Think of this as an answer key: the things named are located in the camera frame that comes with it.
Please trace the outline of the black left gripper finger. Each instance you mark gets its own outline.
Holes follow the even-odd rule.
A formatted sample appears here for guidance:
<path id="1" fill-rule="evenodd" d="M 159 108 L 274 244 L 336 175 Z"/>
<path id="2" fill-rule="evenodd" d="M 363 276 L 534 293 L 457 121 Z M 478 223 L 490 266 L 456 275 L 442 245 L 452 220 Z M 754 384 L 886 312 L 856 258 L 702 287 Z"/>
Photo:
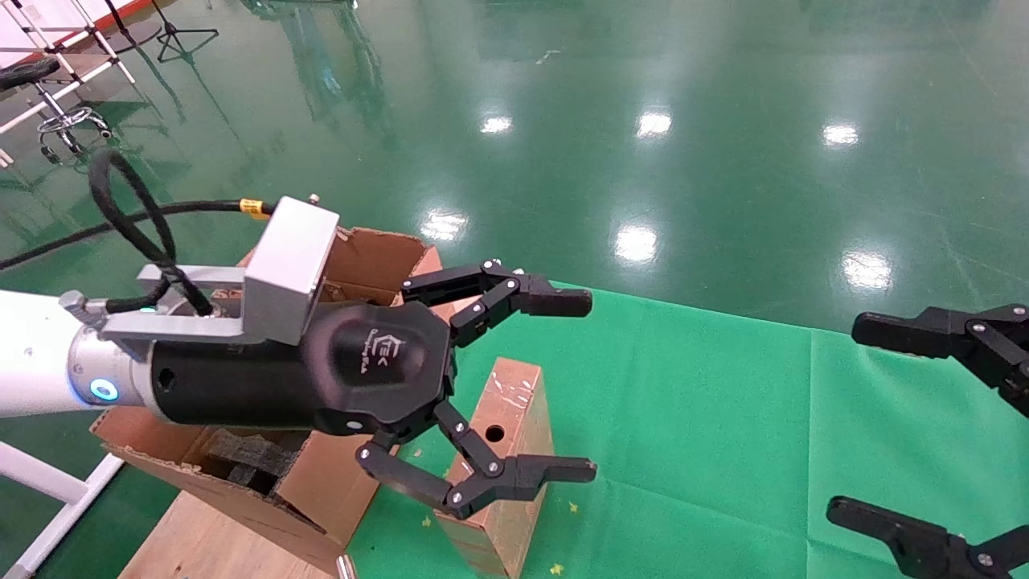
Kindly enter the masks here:
<path id="1" fill-rule="evenodd" d="M 427 307 L 470 299 L 449 319 L 449 340 L 456 347 L 474 343 L 518 312 L 586 318 L 594 304 L 589 290 L 561 289 L 543 276 L 512 272 L 497 260 L 412 276 L 402 282 L 401 296 Z"/>
<path id="2" fill-rule="evenodd" d="M 500 458 L 451 403 L 434 407 L 431 424 L 473 472 L 452 484 L 440 476 L 402 461 L 391 453 L 396 436 L 376 432 L 356 459 L 379 483 L 456 519 L 467 519 L 496 501 L 533 502 L 548 483 L 591 483 L 596 464 L 587 458 L 517 454 Z"/>

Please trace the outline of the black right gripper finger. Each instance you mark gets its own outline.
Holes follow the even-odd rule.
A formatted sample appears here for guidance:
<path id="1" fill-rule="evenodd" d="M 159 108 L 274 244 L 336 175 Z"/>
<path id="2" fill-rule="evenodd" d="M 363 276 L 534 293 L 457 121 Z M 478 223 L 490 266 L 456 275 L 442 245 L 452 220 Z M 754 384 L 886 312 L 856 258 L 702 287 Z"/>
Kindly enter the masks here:
<path id="1" fill-rule="evenodd" d="M 1028 307 L 977 313 L 926 307 L 915 318 L 864 312 L 852 326 L 856 343 L 930 359 L 955 359 L 1028 417 Z"/>
<path id="2" fill-rule="evenodd" d="M 885 544 L 910 578 L 1012 578 L 1028 560 L 1027 524 L 970 544 L 941 524 L 842 495 L 828 502 L 828 520 Z"/>

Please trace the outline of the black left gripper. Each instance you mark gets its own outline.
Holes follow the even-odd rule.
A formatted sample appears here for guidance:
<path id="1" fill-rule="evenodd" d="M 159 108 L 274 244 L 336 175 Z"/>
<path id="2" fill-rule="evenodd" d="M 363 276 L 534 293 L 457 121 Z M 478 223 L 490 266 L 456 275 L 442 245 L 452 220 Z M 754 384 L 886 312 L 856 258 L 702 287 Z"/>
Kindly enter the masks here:
<path id="1" fill-rule="evenodd" d="M 416 302 L 318 307 L 298 345 L 161 341 L 151 360 L 174 424 L 400 440 L 429 428 L 453 373 L 451 326 Z"/>

